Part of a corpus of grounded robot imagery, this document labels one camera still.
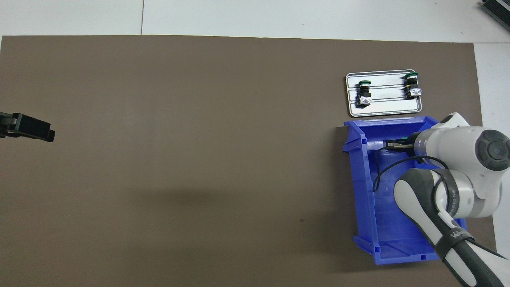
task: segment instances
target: robotic arm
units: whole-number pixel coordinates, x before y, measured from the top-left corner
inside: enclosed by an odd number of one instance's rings
[[[409,169],[395,183],[398,207],[463,286],[510,286],[510,261],[477,243],[453,220],[486,217],[496,210],[501,177],[510,167],[510,139],[496,130],[470,127],[453,113],[411,135],[406,144],[413,145],[411,153],[440,159],[449,169]]]

